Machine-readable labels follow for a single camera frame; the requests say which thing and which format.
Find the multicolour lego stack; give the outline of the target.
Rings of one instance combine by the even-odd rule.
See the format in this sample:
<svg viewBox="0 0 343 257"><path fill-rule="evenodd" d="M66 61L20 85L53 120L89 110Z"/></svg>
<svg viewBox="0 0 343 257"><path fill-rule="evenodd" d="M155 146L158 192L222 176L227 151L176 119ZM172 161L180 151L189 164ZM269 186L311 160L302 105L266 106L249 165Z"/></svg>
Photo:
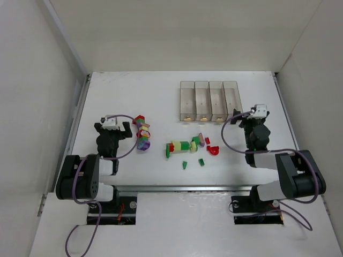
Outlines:
<svg viewBox="0 0 343 257"><path fill-rule="evenodd" d="M138 138L137 149L141 151L146 151L150 148L150 125L145 122L145 117L143 115L138 115L134 121L133 125L138 126L138 131L136 137Z"/></svg>

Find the green yellow lego assembly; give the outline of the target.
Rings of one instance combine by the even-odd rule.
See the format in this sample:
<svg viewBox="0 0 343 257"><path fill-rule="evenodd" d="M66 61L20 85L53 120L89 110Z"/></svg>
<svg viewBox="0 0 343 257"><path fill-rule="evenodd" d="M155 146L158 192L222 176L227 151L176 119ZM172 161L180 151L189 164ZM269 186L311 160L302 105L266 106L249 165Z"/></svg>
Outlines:
<svg viewBox="0 0 343 257"><path fill-rule="evenodd" d="M178 153L190 149L190 143L187 141L171 141L166 144L166 158L170 158L171 153Z"/></svg>

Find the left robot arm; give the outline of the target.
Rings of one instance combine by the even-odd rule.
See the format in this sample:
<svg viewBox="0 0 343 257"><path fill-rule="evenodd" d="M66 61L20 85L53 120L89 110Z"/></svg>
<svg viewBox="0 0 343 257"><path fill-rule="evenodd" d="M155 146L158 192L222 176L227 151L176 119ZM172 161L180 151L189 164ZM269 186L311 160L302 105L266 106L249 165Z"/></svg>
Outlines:
<svg viewBox="0 0 343 257"><path fill-rule="evenodd" d="M115 189L99 182L100 176L114 176L118 171L117 150L119 141L132 138L129 122L122 123L124 130L116 125L114 118L95 123L97 154L81 158L68 155L64 159L56 184L56 196L60 200L111 202Z"/></svg>

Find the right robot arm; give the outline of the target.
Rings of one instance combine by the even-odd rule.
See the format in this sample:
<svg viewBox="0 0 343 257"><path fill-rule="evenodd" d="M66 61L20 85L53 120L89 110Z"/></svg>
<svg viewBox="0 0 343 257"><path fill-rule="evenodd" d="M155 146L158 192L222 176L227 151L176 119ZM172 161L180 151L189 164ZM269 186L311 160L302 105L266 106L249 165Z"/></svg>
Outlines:
<svg viewBox="0 0 343 257"><path fill-rule="evenodd" d="M245 151L233 147L230 149L244 154L249 166L275 170L278 174L278 180L256 185L251 193L259 201L298 200L312 196L313 202L326 192L326 181L310 151L267 148L271 131L264 123L269 113L265 105L256 105L249 112L234 109L229 119L232 125L240 122L239 127L244 130L247 147Z"/></svg>

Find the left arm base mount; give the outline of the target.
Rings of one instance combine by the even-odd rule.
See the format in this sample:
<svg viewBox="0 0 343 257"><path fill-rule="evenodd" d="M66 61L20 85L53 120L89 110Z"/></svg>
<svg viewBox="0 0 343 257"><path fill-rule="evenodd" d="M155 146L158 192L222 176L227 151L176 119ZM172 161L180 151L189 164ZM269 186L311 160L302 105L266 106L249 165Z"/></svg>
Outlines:
<svg viewBox="0 0 343 257"><path fill-rule="evenodd" d="M135 225L136 196L119 196L115 201L102 202L100 225Z"/></svg>

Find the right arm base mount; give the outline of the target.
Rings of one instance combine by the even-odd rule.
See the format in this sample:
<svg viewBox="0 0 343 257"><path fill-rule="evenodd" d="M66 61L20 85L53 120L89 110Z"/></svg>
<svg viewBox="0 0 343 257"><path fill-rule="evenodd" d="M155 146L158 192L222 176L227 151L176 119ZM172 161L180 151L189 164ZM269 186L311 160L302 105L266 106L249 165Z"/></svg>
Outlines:
<svg viewBox="0 0 343 257"><path fill-rule="evenodd" d="M235 225L284 224L277 200L260 201L247 195L232 196L229 211L234 214Z"/></svg>

